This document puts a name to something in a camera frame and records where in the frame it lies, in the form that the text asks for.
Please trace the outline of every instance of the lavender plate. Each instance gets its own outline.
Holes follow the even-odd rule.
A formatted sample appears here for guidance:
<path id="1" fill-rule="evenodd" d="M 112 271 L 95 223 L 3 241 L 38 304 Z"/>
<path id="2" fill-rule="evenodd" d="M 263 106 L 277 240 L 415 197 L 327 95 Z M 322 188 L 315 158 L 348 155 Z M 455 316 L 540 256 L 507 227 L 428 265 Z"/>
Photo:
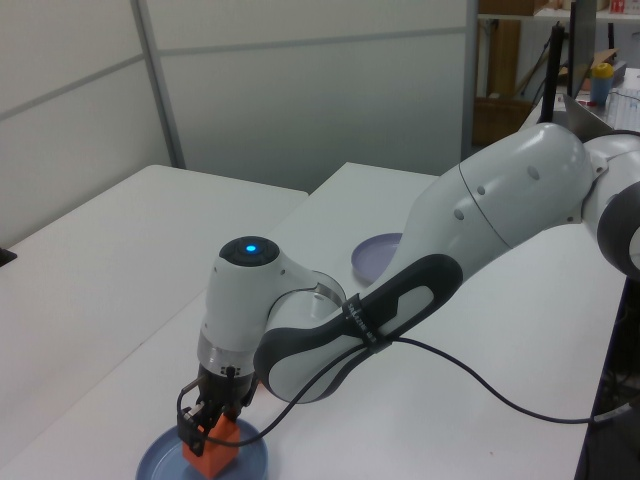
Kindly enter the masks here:
<path id="1" fill-rule="evenodd" d="M 385 233 L 368 238 L 351 254 L 356 275 L 369 283 L 375 282 L 385 271 L 396 253 L 401 233 Z"/>

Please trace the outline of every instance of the blue plate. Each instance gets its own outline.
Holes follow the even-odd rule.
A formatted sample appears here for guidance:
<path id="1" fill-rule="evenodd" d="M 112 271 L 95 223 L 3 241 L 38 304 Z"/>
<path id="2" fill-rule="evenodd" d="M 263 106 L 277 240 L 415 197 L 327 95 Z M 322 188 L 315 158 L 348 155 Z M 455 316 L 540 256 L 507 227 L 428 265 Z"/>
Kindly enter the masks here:
<path id="1" fill-rule="evenodd" d="M 375 282 L 391 263 L 401 238 L 401 233 L 385 233 L 368 238 L 351 254 L 353 270 L 366 282 Z"/>
<path id="2" fill-rule="evenodd" d="M 257 435 L 257 430 L 249 423 L 238 419 L 240 440 Z M 163 433 L 146 451 L 136 480 L 203 480 L 200 472 L 193 468 L 182 456 L 182 441 L 178 437 L 178 427 Z M 234 458 L 216 477 L 216 480 L 266 480 L 267 445 L 263 439 L 240 447 Z"/>

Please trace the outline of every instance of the white table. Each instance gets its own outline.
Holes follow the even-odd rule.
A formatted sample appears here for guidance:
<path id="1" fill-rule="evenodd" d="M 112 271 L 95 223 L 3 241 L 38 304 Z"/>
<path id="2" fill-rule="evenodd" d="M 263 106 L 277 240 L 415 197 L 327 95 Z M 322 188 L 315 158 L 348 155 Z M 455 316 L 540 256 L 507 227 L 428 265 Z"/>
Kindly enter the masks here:
<path id="1" fill-rule="evenodd" d="M 295 260 L 363 288 L 349 263 L 365 238 L 400 231 L 432 177 L 345 165 L 275 228 Z M 561 417 L 591 412 L 624 278 L 581 225 L 504 255 L 409 332 L 458 356 L 511 400 Z M 0 479 L 133 478 L 174 423 L 197 372 L 203 295 L 173 317 L 17 455 Z M 259 389 L 242 417 L 262 428 L 283 402 Z M 267 436 L 270 480 L 568 479 L 585 426 L 510 410 L 454 366 L 394 345 L 331 397 L 296 407 Z"/>
<path id="2" fill-rule="evenodd" d="M 0 268 L 0 467 L 196 297 L 230 237 L 264 234 L 306 198 L 153 166 L 12 247 L 18 259 Z"/>

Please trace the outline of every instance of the white wall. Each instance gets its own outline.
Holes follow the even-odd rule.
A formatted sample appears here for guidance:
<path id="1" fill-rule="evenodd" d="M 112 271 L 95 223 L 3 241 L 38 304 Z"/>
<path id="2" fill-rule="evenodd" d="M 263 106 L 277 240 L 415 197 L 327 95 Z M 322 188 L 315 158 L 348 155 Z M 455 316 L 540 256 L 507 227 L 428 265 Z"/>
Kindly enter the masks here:
<path id="1" fill-rule="evenodd" d="M 142 3 L 189 169 L 310 192 L 347 161 L 461 159 L 474 2 Z"/>
<path id="2" fill-rule="evenodd" d="M 169 164 L 129 0 L 0 3 L 0 246 Z"/>

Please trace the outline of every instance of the cup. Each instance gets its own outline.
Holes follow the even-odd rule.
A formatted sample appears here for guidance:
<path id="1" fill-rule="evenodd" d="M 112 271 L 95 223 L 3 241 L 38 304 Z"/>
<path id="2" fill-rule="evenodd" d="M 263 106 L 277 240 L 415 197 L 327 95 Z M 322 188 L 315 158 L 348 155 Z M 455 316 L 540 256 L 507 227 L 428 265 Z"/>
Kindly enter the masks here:
<path id="1" fill-rule="evenodd" d="M 601 63 L 591 69 L 591 101 L 597 105 L 605 105 L 609 91 L 613 85 L 613 67 Z"/>

